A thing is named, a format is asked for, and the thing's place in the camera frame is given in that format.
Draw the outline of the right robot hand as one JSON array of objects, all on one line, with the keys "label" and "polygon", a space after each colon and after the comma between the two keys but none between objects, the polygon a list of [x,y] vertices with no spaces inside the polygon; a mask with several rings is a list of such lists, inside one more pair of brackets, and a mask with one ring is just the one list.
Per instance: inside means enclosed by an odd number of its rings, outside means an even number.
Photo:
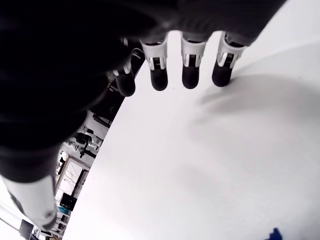
[{"label": "right robot hand", "polygon": [[114,72],[132,96],[132,42],[157,91],[168,85],[168,33],[181,34],[182,83],[193,89],[209,37],[221,32],[212,81],[226,86],[282,0],[3,0],[0,3],[0,175],[37,227],[56,223],[62,143],[84,123]]}]

